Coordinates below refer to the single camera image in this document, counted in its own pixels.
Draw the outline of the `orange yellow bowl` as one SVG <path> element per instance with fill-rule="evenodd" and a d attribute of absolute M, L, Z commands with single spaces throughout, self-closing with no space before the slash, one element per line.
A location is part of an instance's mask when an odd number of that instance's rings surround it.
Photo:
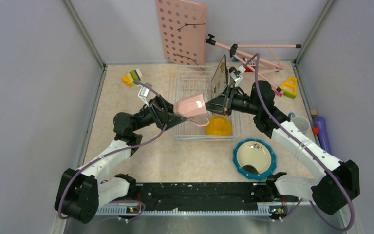
<path fill-rule="evenodd" d="M 232 134 L 232 124 L 225 117 L 212 117 L 205 127 L 205 132 L 211 136 L 229 136 Z"/>

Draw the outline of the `white pink handled cup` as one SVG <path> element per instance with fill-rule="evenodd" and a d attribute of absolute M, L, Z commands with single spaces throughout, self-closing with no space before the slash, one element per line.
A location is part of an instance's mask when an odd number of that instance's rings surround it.
<path fill-rule="evenodd" d="M 205 127 L 210 123 L 206 102 L 204 93 L 195 94 L 177 101 L 173 112 L 198 127 Z"/>

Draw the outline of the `square floral plate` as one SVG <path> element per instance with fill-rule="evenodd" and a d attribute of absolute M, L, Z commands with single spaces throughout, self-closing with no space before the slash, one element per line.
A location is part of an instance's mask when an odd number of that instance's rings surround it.
<path fill-rule="evenodd" d="M 223 55 L 210 82 L 210 98 L 218 97 L 228 85 L 228 74 L 226 69 L 226 56 Z"/>

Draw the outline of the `white wire dish rack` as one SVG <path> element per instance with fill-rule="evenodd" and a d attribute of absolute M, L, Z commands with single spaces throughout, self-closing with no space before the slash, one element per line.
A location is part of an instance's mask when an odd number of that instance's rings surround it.
<path fill-rule="evenodd" d="M 215 73 L 216 65 L 206 65 L 201 68 L 193 66 L 178 66 L 173 79 L 169 82 L 169 101 L 177 101 L 194 94 L 204 93 L 210 98 L 210 83 Z M 185 141 L 234 141 L 241 134 L 240 113 L 233 111 L 230 116 L 224 116 L 232 126 L 232 133 L 228 136 L 207 135 L 205 127 L 199 127 L 186 121 L 171 129 L 177 140 Z"/>

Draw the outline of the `blue rimmed bowl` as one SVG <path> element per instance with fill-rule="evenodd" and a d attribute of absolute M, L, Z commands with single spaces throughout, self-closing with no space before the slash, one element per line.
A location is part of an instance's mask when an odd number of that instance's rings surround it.
<path fill-rule="evenodd" d="M 263 181 L 277 168 L 277 156 L 272 147 L 260 139 L 240 141 L 232 151 L 232 162 L 246 179 Z"/>

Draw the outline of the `dark red rimmed plate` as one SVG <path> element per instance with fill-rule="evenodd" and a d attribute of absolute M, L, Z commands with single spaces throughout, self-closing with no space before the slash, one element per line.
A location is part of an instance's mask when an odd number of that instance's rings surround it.
<path fill-rule="evenodd" d="M 232 66 L 232 67 L 229 68 L 228 73 L 232 74 L 232 73 L 236 73 L 236 71 L 237 71 L 237 69 L 234 66 Z"/>

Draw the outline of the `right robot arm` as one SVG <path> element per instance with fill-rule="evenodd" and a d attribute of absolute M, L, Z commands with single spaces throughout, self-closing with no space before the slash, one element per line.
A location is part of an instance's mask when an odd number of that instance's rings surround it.
<path fill-rule="evenodd" d="M 312 174 L 313 178 L 287 173 L 268 176 L 266 195 L 279 201 L 285 195 L 313 201 L 328 215 L 345 206 L 354 211 L 352 200 L 360 194 L 359 167 L 352 160 L 342 161 L 326 152 L 302 133 L 289 117 L 274 105 L 275 93 L 266 81 L 253 84 L 251 94 L 240 87 L 211 84 L 208 111 L 230 115 L 232 111 L 254 115 L 257 129 L 285 147 Z"/>

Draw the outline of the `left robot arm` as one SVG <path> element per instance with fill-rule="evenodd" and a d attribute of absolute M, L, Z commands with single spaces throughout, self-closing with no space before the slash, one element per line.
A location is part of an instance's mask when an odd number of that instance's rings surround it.
<path fill-rule="evenodd" d="M 161 95 L 138 113 L 116 114 L 113 118 L 116 135 L 107 148 L 89 163 L 63 172 L 54 204 L 59 219 L 72 218 L 86 224 L 98 208 L 118 198 L 127 202 L 134 200 L 137 194 L 134 178 L 122 174 L 109 181 L 105 178 L 140 147 L 185 121 Z"/>

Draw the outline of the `red white toy block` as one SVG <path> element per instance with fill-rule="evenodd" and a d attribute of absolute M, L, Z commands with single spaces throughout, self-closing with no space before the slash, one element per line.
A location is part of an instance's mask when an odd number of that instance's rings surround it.
<path fill-rule="evenodd" d="M 253 59 L 252 61 L 249 61 L 248 58 L 243 57 L 244 63 L 247 64 L 245 68 L 245 72 L 254 72 L 256 70 L 256 60 L 257 58 Z"/>

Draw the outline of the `stacked colourful toy blocks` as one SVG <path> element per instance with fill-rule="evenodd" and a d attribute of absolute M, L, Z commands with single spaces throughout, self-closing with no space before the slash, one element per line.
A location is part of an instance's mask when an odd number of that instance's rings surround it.
<path fill-rule="evenodd" d="M 134 85 L 134 81 L 141 81 L 143 75 L 139 68 L 128 72 L 125 76 L 121 79 L 125 85 L 128 87 L 132 87 Z"/>

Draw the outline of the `pink toy block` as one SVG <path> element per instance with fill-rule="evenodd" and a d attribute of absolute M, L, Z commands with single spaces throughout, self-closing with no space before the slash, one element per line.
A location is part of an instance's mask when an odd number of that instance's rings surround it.
<path fill-rule="evenodd" d="M 280 87 L 272 87 L 272 90 L 274 91 L 275 95 L 282 97 L 284 94 L 284 91 Z"/>

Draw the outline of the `blue white mug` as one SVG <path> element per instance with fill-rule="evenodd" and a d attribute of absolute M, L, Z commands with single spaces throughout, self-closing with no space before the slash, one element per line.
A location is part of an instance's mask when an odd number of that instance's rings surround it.
<path fill-rule="evenodd" d="M 288 117 L 300 132 L 305 134 L 311 130 L 311 124 L 308 119 L 301 116 L 296 116 L 293 112 L 290 112 Z"/>

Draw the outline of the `pink pegboard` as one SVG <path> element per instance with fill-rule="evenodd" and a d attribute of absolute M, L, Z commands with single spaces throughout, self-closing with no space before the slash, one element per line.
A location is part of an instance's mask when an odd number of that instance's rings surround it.
<path fill-rule="evenodd" d="M 156 0 L 155 5 L 165 59 L 203 70 L 208 6 L 186 0 Z"/>

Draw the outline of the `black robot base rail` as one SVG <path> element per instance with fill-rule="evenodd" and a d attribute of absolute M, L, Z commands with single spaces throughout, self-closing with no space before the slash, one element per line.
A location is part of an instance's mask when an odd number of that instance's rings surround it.
<path fill-rule="evenodd" d="M 130 183 L 125 197 L 113 204 L 124 214 L 285 216 L 299 199 L 275 195 L 265 182 Z"/>

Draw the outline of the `purple handled tool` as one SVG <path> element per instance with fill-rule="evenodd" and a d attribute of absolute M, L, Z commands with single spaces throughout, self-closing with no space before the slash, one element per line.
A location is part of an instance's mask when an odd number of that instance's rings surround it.
<path fill-rule="evenodd" d="M 313 118 L 313 123 L 314 123 L 314 126 L 313 126 L 312 131 L 314 135 L 318 136 L 318 140 L 319 140 L 321 148 L 324 151 L 331 154 L 332 152 L 331 152 L 331 147 L 330 147 L 330 143 L 329 143 L 329 139 L 328 139 L 328 135 L 326 131 L 325 119 L 321 116 L 316 116 Z"/>

